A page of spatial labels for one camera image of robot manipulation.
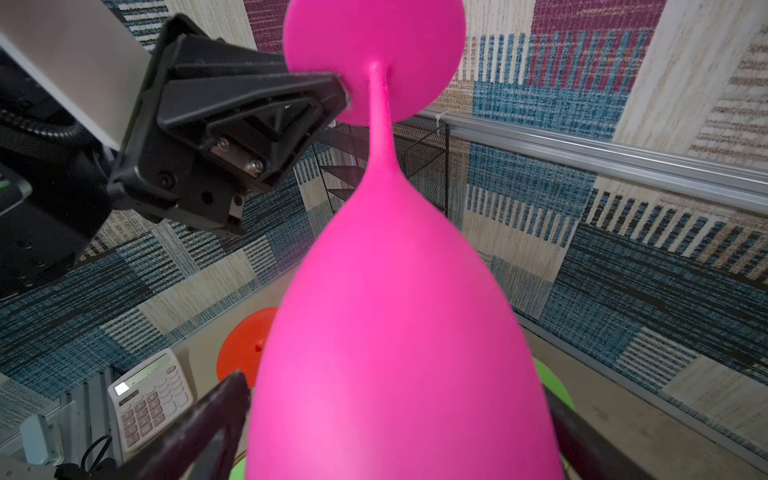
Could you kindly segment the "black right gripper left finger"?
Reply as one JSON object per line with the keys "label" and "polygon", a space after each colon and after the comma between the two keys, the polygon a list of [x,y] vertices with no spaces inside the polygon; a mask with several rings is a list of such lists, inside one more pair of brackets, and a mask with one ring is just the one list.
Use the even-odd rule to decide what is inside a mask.
{"label": "black right gripper left finger", "polygon": [[159,439],[121,466],[115,479],[227,479],[250,409],[251,389],[236,371]]}

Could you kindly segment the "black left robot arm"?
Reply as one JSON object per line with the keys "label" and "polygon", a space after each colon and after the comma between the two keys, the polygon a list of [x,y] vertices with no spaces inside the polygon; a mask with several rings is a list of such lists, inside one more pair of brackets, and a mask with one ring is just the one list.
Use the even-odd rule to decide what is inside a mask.
{"label": "black left robot arm", "polygon": [[178,14],[113,150],[3,55],[2,297],[64,276],[115,210],[242,236],[247,195],[275,190],[346,104],[337,74],[292,72]]}

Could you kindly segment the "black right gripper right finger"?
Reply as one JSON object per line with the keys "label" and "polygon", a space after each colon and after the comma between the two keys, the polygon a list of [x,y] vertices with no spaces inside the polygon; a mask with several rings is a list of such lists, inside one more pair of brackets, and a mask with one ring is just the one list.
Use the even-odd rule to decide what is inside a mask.
{"label": "black right gripper right finger", "polygon": [[653,479],[554,393],[544,391],[560,453],[582,479]]}

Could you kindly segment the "magenta wine glass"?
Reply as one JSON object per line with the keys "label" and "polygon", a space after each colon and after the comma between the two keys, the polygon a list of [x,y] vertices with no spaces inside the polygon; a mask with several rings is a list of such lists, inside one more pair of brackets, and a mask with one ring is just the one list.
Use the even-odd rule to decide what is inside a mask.
{"label": "magenta wine glass", "polygon": [[290,70],[340,75],[365,125],[360,185],[301,263],[268,335],[250,479],[560,479],[544,389],[512,308],[406,179],[393,126],[431,104],[466,41],[459,1],[293,1]]}

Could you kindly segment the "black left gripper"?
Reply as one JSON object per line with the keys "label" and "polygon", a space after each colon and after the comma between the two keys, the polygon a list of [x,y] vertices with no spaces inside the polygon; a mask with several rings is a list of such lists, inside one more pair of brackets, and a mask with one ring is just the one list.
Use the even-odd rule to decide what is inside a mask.
{"label": "black left gripper", "polygon": [[281,55],[213,39],[176,14],[161,27],[113,163],[111,204],[242,236],[248,189],[276,188],[346,106],[338,75],[291,73]]}

